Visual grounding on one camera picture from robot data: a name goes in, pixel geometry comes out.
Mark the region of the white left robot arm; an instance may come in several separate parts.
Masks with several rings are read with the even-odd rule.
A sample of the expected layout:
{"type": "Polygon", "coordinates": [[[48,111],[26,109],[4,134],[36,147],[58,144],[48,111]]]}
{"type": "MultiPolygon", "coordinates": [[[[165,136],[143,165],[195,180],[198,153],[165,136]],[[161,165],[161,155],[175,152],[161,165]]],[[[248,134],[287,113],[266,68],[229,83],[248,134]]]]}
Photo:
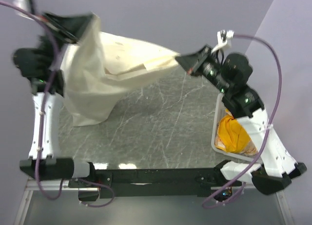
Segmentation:
{"type": "Polygon", "coordinates": [[[63,106],[64,76],[58,68],[58,56],[64,45],[76,44],[93,20],[93,13],[58,16],[43,13],[41,20],[51,31],[39,37],[35,48],[19,48],[12,57],[22,77],[30,82],[35,106],[33,143],[29,157],[21,160],[20,170],[39,181],[80,178],[86,187],[96,184],[98,178],[90,162],[60,157],[59,113],[63,106]]]}

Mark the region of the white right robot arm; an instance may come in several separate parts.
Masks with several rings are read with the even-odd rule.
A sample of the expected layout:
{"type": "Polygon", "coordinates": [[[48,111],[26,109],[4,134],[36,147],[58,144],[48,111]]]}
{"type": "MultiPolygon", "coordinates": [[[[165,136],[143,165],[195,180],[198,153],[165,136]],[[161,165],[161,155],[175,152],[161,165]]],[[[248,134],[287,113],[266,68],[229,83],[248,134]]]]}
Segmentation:
{"type": "Polygon", "coordinates": [[[273,128],[272,116],[247,84],[253,69],[244,54],[231,53],[220,63],[210,46],[205,46],[196,53],[176,56],[175,60],[188,75],[202,76],[220,91],[224,107],[245,129],[260,154],[262,164],[257,164],[256,159],[248,165],[227,160],[215,166],[214,181],[218,185],[228,187],[240,181],[271,195],[306,172],[306,165],[286,150],[273,128]]]}

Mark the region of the cream satin pillowcase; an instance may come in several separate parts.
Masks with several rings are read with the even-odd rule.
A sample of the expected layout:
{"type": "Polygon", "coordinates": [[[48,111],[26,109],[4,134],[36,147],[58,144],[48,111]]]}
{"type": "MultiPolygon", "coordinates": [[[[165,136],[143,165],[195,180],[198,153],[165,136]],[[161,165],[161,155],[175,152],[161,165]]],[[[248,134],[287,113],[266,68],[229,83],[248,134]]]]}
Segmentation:
{"type": "Polygon", "coordinates": [[[105,121],[127,93],[176,69],[178,55],[157,44],[103,32],[100,18],[92,15],[81,40],[68,45],[61,63],[64,105],[73,126],[105,121]]]}

